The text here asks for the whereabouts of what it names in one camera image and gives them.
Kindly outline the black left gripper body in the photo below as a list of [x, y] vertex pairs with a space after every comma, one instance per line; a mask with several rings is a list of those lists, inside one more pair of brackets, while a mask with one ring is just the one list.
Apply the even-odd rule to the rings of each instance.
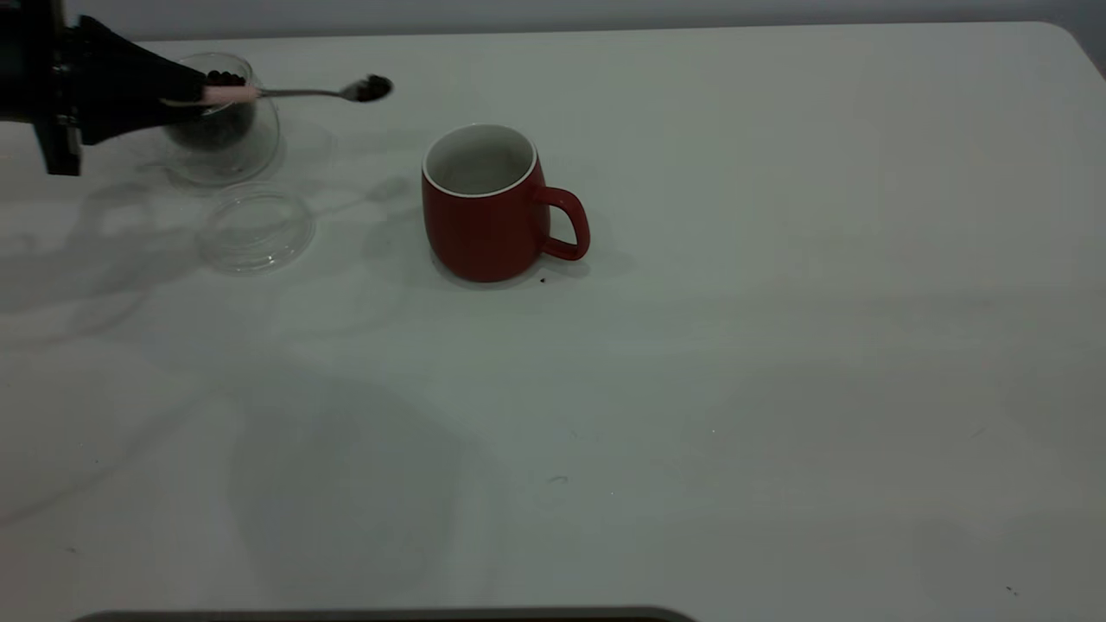
[[1, 3], [1, 121], [35, 131], [51, 175], [79, 176], [79, 122], [67, 85], [60, 1]]

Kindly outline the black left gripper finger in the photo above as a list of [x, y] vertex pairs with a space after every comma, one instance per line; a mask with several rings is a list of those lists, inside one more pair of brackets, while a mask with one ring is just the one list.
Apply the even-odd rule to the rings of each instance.
[[84, 108], [84, 145], [94, 146], [134, 131], [155, 129], [201, 117], [205, 107], [169, 105], [160, 99], [124, 99]]
[[204, 73], [138, 46], [95, 17], [84, 19], [84, 75], [123, 99], [200, 101], [208, 86]]

